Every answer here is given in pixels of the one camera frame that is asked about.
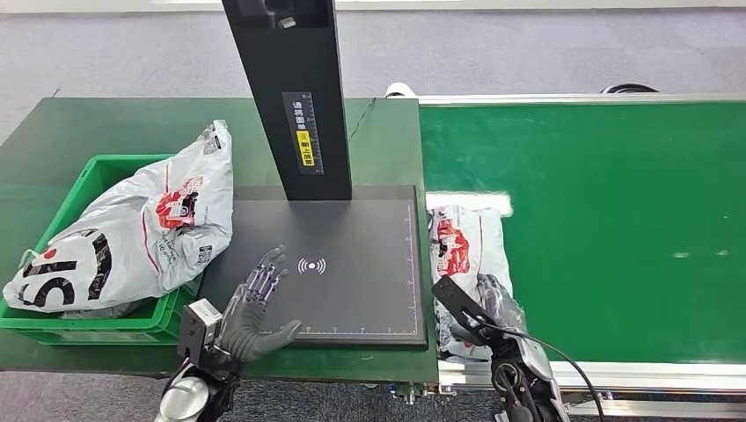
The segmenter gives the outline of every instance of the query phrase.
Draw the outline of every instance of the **gray glove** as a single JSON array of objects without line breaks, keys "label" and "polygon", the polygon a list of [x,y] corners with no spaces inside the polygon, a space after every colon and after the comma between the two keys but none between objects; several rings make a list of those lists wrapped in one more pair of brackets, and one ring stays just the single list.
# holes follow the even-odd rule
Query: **gray glove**
[{"label": "gray glove", "polygon": [[300,321],[291,321],[278,332],[262,334],[261,323],[267,301],[288,270],[280,269],[285,247],[271,250],[261,259],[246,282],[239,284],[223,312],[223,328],[217,344],[241,362],[257,360],[289,345],[300,331]]}]

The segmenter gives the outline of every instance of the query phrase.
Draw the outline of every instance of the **green table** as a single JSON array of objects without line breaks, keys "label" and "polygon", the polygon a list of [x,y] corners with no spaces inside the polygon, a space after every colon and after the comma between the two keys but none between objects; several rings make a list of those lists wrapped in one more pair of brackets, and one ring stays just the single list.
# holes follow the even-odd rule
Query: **green table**
[{"label": "green table", "polygon": [[[43,99],[0,148],[0,277],[15,273],[20,254],[40,238],[91,156],[177,152],[213,119],[229,123],[236,186],[280,184],[253,100]],[[350,132],[357,127],[349,147],[354,183],[416,186],[423,282],[430,280],[417,102],[351,99],[347,120]],[[422,290],[432,315],[429,289]],[[435,382],[432,321],[428,325],[430,346],[424,350],[286,348],[245,366],[244,375]],[[41,346],[8,331],[0,331],[0,343],[12,345],[0,348],[4,369],[164,375],[178,366],[173,347]]]},{"label": "green table", "polygon": [[[415,104],[396,101],[378,100],[360,125],[351,146],[357,183],[422,188],[419,169],[392,180],[367,156],[389,148],[391,168],[419,167],[419,151],[399,149],[418,136]],[[347,102],[349,129],[367,104]],[[212,118],[228,120],[236,162],[246,162],[237,184],[278,183],[251,100],[42,101],[0,148],[2,273],[39,238],[89,156],[173,152]],[[742,98],[421,98],[419,120],[428,191],[510,196],[506,249],[533,334],[577,360],[746,362]],[[249,162],[249,148],[264,158]],[[100,355],[7,333],[0,340],[18,346],[0,351],[6,368],[152,374],[175,365],[167,349]],[[366,360],[360,350],[288,350],[249,372],[436,378],[432,347],[375,352]]]}]

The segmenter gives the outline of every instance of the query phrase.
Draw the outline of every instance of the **robot finger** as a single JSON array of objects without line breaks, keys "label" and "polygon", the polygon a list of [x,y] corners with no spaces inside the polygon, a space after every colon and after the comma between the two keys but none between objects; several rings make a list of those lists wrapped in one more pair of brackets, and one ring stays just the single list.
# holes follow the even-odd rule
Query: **robot finger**
[{"label": "robot finger", "polygon": [[261,257],[259,266],[269,266],[270,264],[276,262],[279,257],[282,257],[284,255],[285,246],[281,244],[280,246],[277,246],[276,248],[267,252],[263,257]]},{"label": "robot finger", "polygon": [[271,283],[269,282],[274,277],[274,271],[277,268],[274,268],[274,266],[270,266],[264,270],[264,272],[261,274],[260,282],[257,283],[257,287],[255,288],[257,293],[259,293],[260,296],[263,296],[264,293],[267,291],[265,287],[269,286]]},{"label": "robot finger", "polygon": [[280,285],[280,277],[275,277],[272,281],[272,284],[269,286],[269,289],[264,294],[264,302],[269,302],[269,298],[272,296],[272,293],[277,289],[277,286]]}]

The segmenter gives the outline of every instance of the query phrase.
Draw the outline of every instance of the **robotic hand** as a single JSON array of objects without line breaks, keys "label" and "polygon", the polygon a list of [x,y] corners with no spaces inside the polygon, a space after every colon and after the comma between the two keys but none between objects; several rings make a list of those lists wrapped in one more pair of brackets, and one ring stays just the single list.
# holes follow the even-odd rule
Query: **robotic hand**
[{"label": "robotic hand", "polygon": [[156,422],[213,422],[232,409],[241,363],[290,344],[301,323],[292,321],[262,334],[267,302],[288,271],[285,248],[268,252],[233,293],[224,314],[206,299],[184,307],[179,355],[184,358],[166,384]]},{"label": "robotic hand", "polygon": [[518,303],[493,275],[479,274],[477,282],[485,308],[448,276],[433,286],[433,295],[458,321],[455,337],[492,350],[492,384],[506,409],[496,420],[569,422],[544,349],[525,337]]},{"label": "robotic hand", "polygon": [[262,335],[260,326],[267,312],[267,302],[288,270],[280,269],[285,248],[267,253],[245,283],[239,284],[223,312],[223,329],[217,344],[246,363],[289,345],[300,331],[300,321],[291,321],[278,332]]}]

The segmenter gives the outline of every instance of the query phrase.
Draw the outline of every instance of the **plastic bag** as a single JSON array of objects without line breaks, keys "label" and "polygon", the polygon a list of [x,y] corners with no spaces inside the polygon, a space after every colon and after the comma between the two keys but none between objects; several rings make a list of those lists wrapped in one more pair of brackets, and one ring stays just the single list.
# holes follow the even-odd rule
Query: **plastic bag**
[{"label": "plastic bag", "polygon": [[232,236],[231,139],[215,120],[176,156],[102,193],[3,289],[13,308],[103,309],[189,282]]},{"label": "plastic bag", "polygon": [[[433,283],[443,275],[449,275],[475,302],[488,310],[503,303],[495,298],[510,299],[513,283],[503,245],[500,211],[446,206],[432,209],[430,215]],[[435,301],[435,316],[438,350],[442,354],[473,360],[490,359],[492,351],[488,347],[474,346],[451,335],[450,327],[458,323],[438,301]]]}]

